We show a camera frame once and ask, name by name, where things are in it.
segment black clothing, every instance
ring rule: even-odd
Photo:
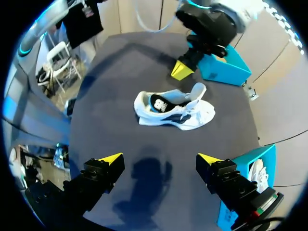
[[[56,24],[57,29],[63,22],[66,27],[67,38],[72,48],[79,46],[84,41],[97,35],[103,30],[97,3],[104,0],[86,0],[87,7],[84,9],[82,3],[74,6],[68,14]]]

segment beige wall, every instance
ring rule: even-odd
[[[252,83],[253,88],[259,95],[266,93],[294,68],[301,57],[298,47],[289,41],[275,62]]]
[[[308,129],[308,59],[302,55],[291,71],[251,102],[260,144],[292,137]]]
[[[99,34],[100,45],[102,45],[108,36],[121,33],[118,2],[114,0],[106,1],[98,3],[97,6],[104,28],[103,32]]]
[[[176,0],[165,0],[162,13],[162,27],[166,26],[175,16],[179,2]],[[179,19],[175,19],[173,24],[168,27],[165,32],[186,34],[188,29],[182,25]]]
[[[236,46],[237,52],[252,71],[247,81],[249,84],[270,66],[288,40],[289,35],[265,10],[257,21],[251,23]]]
[[[139,15],[144,24],[152,29],[159,29],[162,0],[136,0]],[[122,33],[143,31],[138,24],[134,0],[118,0]]]

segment dark gray table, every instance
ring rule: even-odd
[[[199,71],[180,82],[170,77],[186,51],[184,35],[146,32],[111,36],[98,51],[74,107],[71,176],[90,158],[118,152],[126,170],[84,215],[89,220],[119,231],[219,230],[220,200],[195,171],[196,155],[237,157],[258,147],[257,131],[240,87],[203,81]],[[190,92],[197,81],[215,106],[210,123],[191,131],[138,124],[133,102],[140,91]]]

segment teal box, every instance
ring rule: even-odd
[[[276,146],[274,144],[254,149],[232,161],[237,164],[236,169],[240,171],[241,175],[248,178],[249,165],[257,159],[263,161],[263,165],[266,167],[266,173],[269,175],[268,184],[273,188],[276,172]],[[228,210],[226,205],[221,202],[217,225],[222,230],[231,231],[231,226],[234,224],[237,217],[238,216],[235,212]]]
[[[226,62],[216,59],[214,55],[204,55],[198,64],[202,78],[241,86],[251,76],[251,71],[232,46],[227,46],[226,50]]]

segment cable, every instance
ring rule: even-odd
[[[236,231],[250,231],[258,225],[263,225],[265,223],[269,223],[269,222],[272,222],[272,221],[280,221],[281,222],[283,220],[284,220],[284,218],[282,218],[282,217],[267,218],[267,219],[264,219],[264,220],[259,220],[259,221],[253,222],[253,223],[251,223],[247,226],[243,226],[243,227],[237,229]]]
[[[209,6],[201,6],[201,5],[198,5],[198,4],[194,3],[194,2],[192,2],[191,0],[187,0],[187,2],[188,2],[189,4],[191,4],[191,5],[193,5],[193,6],[196,6],[196,7],[201,8],[201,9],[210,9],[210,8],[211,8],[211,7],[209,7]]]
[[[178,4],[178,7],[177,7],[177,10],[181,7],[181,4],[182,4],[183,0],[179,0],[179,4]],[[140,15],[139,15],[139,11],[138,11],[138,4],[137,4],[137,0],[134,0],[134,5],[135,5],[135,12],[136,12],[136,16],[137,16],[137,20],[138,20],[138,23],[139,25],[146,31],[148,32],[153,32],[153,33],[157,33],[157,32],[161,32],[165,29],[167,29],[169,26],[171,26],[174,22],[174,20],[176,19],[176,16],[173,16],[173,18],[167,23],[167,25],[159,30],[152,30],[150,28],[148,28],[142,21]]]

